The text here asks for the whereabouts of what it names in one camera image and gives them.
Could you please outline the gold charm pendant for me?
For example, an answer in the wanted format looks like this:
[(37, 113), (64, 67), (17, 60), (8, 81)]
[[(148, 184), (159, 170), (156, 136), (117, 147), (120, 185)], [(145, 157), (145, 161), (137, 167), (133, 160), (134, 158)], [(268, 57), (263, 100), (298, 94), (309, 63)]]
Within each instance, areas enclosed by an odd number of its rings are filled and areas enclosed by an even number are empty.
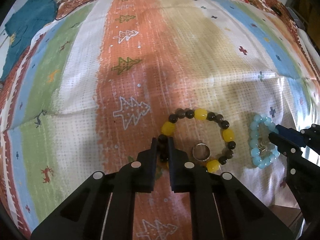
[(268, 142), (259, 140), (258, 141), (258, 149), (259, 149), (261, 156), (266, 155), (268, 152)]

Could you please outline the teal blue garment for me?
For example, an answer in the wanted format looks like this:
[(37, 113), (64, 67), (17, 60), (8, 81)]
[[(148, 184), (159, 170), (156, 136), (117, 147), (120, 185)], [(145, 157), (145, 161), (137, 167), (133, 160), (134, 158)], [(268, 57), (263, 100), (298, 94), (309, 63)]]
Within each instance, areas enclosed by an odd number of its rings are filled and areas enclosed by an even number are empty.
[(3, 66), (1, 81), (4, 82), (32, 38), (46, 24), (55, 19), (56, 0), (27, 0), (5, 24), (5, 31), (11, 41)]

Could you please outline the small black object on bed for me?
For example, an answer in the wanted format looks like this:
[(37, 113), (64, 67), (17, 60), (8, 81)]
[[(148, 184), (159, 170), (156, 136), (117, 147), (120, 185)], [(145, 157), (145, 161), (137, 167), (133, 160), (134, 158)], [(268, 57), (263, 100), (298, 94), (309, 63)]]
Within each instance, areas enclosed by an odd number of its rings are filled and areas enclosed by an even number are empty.
[(280, 11), (277, 7), (272, 6), (271, 9), (272, 9), (278, 16), (281, 16), (281, 15), (282, 15), (281, 11)]

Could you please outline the white bolster pillow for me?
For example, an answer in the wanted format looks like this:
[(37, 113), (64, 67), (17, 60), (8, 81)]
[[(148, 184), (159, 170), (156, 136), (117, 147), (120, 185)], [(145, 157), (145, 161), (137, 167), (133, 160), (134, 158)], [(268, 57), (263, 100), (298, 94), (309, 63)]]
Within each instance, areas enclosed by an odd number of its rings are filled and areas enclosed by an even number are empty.
[(308, 51), (308, 53), (311, 55), (313, 54), (317, 54), (319, 55), (318, 50), (316, 49), (316, 46), (313, 45), (311, 38), (308, 36), (308, 34), (303, 30), (298, 28), (297, 30), (298, 36), (299, 38), (302, 40), (304, 47), (306, 48), (306, 50)]

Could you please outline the rose gold metal tin box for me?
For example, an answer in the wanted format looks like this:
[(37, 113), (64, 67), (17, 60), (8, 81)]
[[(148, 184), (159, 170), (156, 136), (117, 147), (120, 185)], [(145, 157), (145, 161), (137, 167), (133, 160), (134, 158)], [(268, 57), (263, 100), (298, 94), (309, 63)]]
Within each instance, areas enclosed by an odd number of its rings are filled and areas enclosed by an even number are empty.
[(295, 238), (301, 236), (305, 222), (300, 209), (279, 205), (271, 205), (269, 209), (292, 231)]

